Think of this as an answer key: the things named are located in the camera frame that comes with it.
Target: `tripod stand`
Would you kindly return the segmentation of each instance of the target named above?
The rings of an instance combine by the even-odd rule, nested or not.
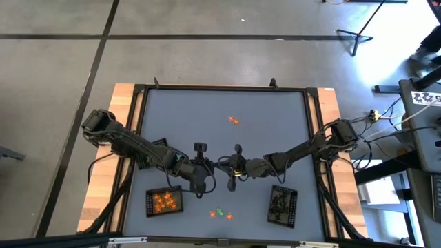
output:
[[[365,40],[363,41],[370,41],[373,39],[373,37],[368,37],[365,35],[361,35],[363,33],[363,31],[365,30],[365,28],[369,25],[369,22],[371,22],[372,18],[375,16],[375,14],[377,14],[377,11],[381,8],[381,6],[385,3],[386,0],[383,0],[380,5],[377,7],[377,9],[375,10],[375,12],[371,15],[371,18],[369,18],[369,20],[367,20],[366,24],[363,26],[363,28],[361,29],[361,31],[359,31],[359,33],[354,33],[354,32],[350,32],[350,31],[346,31],[346,30],[341,30],[341,29],[337,29],[337,32],[342,32],[345,34],[350,34],[350,35],[355,35],[355,40],[356,43],[353,46],[353,50],[352,50],[352,56],[355,56],[357,54],[357,48],[358,48],[358,44],[360,43],[360,38],[363,39],[365,38]]]

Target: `person's leg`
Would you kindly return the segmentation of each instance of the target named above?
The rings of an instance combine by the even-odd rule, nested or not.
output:
[[[428,65],[431,62],[431,56],[435,55],[441,49],[441,25],[436,27],[422,42],[411,59]]]

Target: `green object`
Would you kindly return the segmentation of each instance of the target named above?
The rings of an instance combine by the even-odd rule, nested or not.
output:
[[[223,215],[223,211],[220,208],[216,208],[216,213],[221,215],[221,216]]]

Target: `black floor stripe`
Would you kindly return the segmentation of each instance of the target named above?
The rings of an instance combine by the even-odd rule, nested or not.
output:
[[[109,40],[283,40],[340,41],[352,40],[350,35],[260,35],[260,34],[111,34]]]
[[[40,213],[39,216],[40,217],[39,224],[35,233],[36,238],[42,238],[46,236],[48,232],[50,220],[54,213],[54,209],[57,204],[61,187],[63,185],[64,177],[68,170],[69,160],[74,150],[77,134],[81,127],[81,121],[83,120],[85,108],[89,101],[90,93],[92,91],[92,87],[95,82],[96,73],[98,72],[101,58],[103,57],[105,44],[107,42],[105,36],[106,34],[108,34],[110,28],[112,27],[112,22],[114,20],[116,9],[118,8],[118,4],[119,4],[119,0],[113,1],[112,8],[109,13],[109,17],[107,18],[107,23],[105,24],[102,39],[98,45],[98,48],[96,49],[96,54],[92,63],[92,67],[90,68],[88,81],[85,85],[83,94],[81,95],[79,106],[75,113],[74,121],[72,123],[72,126],[70,127],[68,137],[66,138],[66,141],[63,146],[63,151],[60,154],[60,158],[57,164],[57,174],[50,189],[50,193],[47,195],[46,198],[47,200],[45,202],[44,210]]]
[[[348,41],[349,35],[264,35],[264,34],[0,34],[2,39],[36,40],[247,40],[247,41]]]
[[[0,39],[43,39],[43,40],[90,40],[101,39],[100,34],[0,34]]]
[[[113,20],[115,19],[116,10],[118,9],[119,0],[113,0],[112,8],[110,8],[109,18],[105,23],[103,36],[107,36],[110,33],[110,28],[112,28]]]

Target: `black tray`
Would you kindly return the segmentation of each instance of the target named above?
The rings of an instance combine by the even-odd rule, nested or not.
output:
[[[151,189],[145,192],[147,218],[183,211],[181,186]]]
[[[268,222],[294,228],[297,191],[273,185],[268,209]]]

